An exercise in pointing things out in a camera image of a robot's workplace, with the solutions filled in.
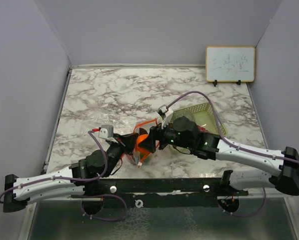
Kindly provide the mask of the orange fruit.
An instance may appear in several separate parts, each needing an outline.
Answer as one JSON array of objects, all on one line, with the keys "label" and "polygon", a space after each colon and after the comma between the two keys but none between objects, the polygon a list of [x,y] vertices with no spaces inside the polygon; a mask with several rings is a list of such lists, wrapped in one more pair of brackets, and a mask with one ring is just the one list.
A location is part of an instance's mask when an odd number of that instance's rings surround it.
[{"label": "orange fruit", "polygon": [[136,140],[135,149],[142,154],[149,154],[153,152],[153,141],[148,133],[138,136]]}]

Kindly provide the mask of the clear zip top bag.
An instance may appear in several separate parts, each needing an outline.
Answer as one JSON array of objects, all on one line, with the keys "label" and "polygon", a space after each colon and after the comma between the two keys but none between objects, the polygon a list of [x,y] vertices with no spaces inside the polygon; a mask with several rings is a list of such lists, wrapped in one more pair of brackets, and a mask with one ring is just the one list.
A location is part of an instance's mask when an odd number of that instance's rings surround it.
[{"label": "clear zip top bag", "polygon": [[149,136],[150,127],[156,127],[158,124],[159,120],[156,117],[137,122],[132,133],[125,135],[114,133],[114,127],[106,124],[93,128],[89,132],[93,137],[96,134],[99,139],[105,140],[109,144],[118,144],[124,150],[123,155],[126,155],[131,163],[140,167],[151,155],[150,151],[140,147],[140,143]]}]

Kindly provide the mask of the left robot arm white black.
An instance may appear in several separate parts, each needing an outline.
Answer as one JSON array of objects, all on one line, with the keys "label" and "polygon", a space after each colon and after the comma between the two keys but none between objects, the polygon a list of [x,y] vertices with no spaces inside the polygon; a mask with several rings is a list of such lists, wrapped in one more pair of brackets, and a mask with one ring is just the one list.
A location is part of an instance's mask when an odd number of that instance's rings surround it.
[{"label": "left robot arm white black", "polygon": [[139,134],[120,135],[103,127],[89,131],[89,135],[99,149],[76,163],[34,177],[6,175],[0,194],[3,212],[17,212],[29,204],[60,196],[97,196],[100,191],[97,181],[109,177],[123,156],[133,153]]}]

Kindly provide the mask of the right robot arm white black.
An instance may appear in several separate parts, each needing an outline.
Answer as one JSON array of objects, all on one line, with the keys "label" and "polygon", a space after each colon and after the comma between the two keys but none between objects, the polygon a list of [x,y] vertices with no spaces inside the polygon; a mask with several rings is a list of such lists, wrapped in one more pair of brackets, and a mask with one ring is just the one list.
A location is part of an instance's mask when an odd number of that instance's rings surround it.
[{"label": "right robot arm white black", "polygon": [[299,153],[293,147],[271,150],[239,144],[220,135],[203,132],[198,125],[182,116],[173,123],[152,126],[147,136],[139,136],[137,147],[154,153],[167,145],[188,149],[203,160],[219,160],[252,167],[248,171],[224,173],[219,183],[223,195],[249,188],[274,188],[299,196]]}]

